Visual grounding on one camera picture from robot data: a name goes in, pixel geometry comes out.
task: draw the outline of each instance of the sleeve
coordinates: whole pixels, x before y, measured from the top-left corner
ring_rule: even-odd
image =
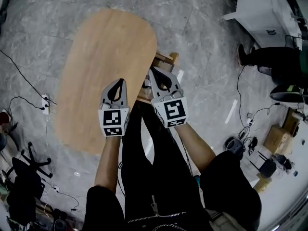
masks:
[[[228,213],[246,230],[257,230],[261,200],[244,176],[236,155],[226,151],[216,156],[202,172],[200,186],[206,208]]]
[[[124,230],[124,226],[123,211],[116,195],[105,187],[90,188],[82,231]]]

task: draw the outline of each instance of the wooden tabletop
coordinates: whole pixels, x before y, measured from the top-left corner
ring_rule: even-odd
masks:
[[[99,154],[105,138],[98,108],[112,81],[127,83],[132,108],[156,54],[156,36],[143,19],[104,9],[82,25],[73,42],[57,96],[55,133],[69,147]]]

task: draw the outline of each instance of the gray marble floor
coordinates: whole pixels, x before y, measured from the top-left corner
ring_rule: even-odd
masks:
[[[236,84],[241,69],[236,60],[236,46],[242,42],[248,50],[253,44],[235,21],[222,19],[235,6],[230,0],[11,0],[0,49],[13,58],[35,88],[56,101],[61,70],[81,22],[104,7],[133,12],[151,23],[161,52],[180,54],[174,74],[180,79],[189,103],[189,123],[219,154],[223,142],[242,128],[239,102],[225,124],[233,101],[239,101]],[[40,97],[3,55],[0,55],[0,73],[0,108],[8,108],[14,96],[41,104]],[[273,87],[270,77],[247,67],[239,80],[242,117],[270,106],[269,93]],[[72,215],[83,219],[85,197],[93,185],[99,156],[61,145],[53,132],[55,105],[51,106],[48,117],[20,99],[14,100],[11,108],[14,120],[18,121],[15,134],[21,146],[32,141],[36,158],[52,158],[52,168],[49,165],[46,169],[54,173],[49,182],[79,200],[82,213]],[[281,122],[284,112],[285,108],[275,106],[270,116],[266,112],[258,114],[251,135],[263,141],[270,126]],[[153,158],[149,135],[145,133],[142,141],[148,157]],[[70,213],[76,206],[75,200],[49,189],[46,186],[43,199],[53,207]],[[117,196],[123,206],[120,191]]]

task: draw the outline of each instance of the forearm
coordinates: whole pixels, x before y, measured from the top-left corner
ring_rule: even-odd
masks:
[[[95,186],[116,192],[120,137],[107,137],[95,177]]]
[[[215,158],[211,147],[193,130],[189,124],[175,127],[194,164],[202,172]]]

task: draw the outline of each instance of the black pants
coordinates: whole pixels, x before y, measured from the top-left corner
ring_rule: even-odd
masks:
[[[271,76],[277,85],[304,84],[299,61],[299,50],[288,47],[261,48],[241,58],[243,65],[271,68]]]
[[[141,143],[141,117],[154,143],[153,165]],[[136,101],[123,138],[122,182],[126,221],[153,216],[152,195],[160,215],[202,208],[196,180],[180,149],[150,104]]]

